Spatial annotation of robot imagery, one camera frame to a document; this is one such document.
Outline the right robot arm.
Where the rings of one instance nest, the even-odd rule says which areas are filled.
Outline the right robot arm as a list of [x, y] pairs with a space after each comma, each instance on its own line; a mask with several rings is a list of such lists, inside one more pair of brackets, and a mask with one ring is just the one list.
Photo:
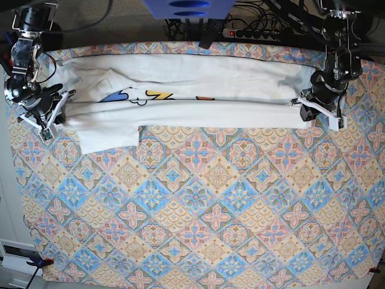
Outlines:
[[64, 31], [54, 23], [54, 17], [60, 1], [4, 1], [3, 10], [14, 12], [12, 29], [19, 36], [10, 49], [10, 68], [5, 81], [5, 97], [8, 101], [24, 108], [20, 121], [35, 119], [41, 129], [51, 124], [66, 121], [64, 96], [60, 95], [62, 84], [43, 87], [38, 80], [40, 70], [39, 57], [45, 53], [43, 35], [52, 35], [62, 40]]

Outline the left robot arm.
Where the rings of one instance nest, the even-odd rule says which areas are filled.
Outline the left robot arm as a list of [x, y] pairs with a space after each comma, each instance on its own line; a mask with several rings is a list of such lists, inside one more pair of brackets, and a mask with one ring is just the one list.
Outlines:
[[326, 48], [325, 69], [315, 71], [310, 77], [311, 88], [292, 100], [301, 104], [300, 116], [310, 122], [320, 114], [336, 116], [337, 127], [343, 124], [342, 103], [349, 82], [362, 74], [359, 43], [361, 38], [354, 24], [357, 15], [384, 14], [384, 1], [316, 1], [315, 5], [326, 16], [320, 33], [316, 33], [304, 9], [304, 1], [298, 2], [301, 20], [313, 38], [323, 42]]

